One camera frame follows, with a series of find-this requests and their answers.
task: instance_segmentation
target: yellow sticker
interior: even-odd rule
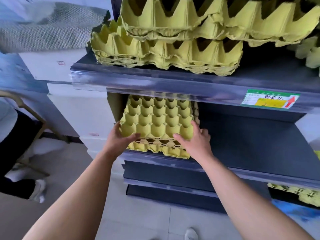
[[[258,98],[255,105],[256,106],[273,107],[273,108],[282,108],[286,102],[287,102],[287,100]]]

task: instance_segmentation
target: left hand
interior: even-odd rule
[[[128,147],[129,143],[134,142],[139,138],[140,133],[135,133],[128,137],[123,137],[120,132],[120,121],[118,121],[110,131],[108,139],[102,151],[103,153],[108,154],[110,160],[115,161],[116,158],[119,157]]]

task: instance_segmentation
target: right hand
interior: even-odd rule
[[[195,121],[191,121],[193,125],[193,137],[190,141],[185,140],[180,134],[174,134],[173,137],[186,149],[199,164],[209,158],[214,158],[210,146],[209,132],[207,129],[200,129]]]

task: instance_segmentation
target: price label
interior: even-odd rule
[[[241,104],[289,109],[298,100],[300,94],[286,92],[272,92],[264,90],[248,89]]]

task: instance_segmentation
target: red arrow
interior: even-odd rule
[[[287,103],[287,105],[285,106],[285,108],[288,108],[288,107],[290,106],[290,104],[294,103],[294,99],[295,99],[295,97],[290,98],[290,99],[288,100],[288,103]]]

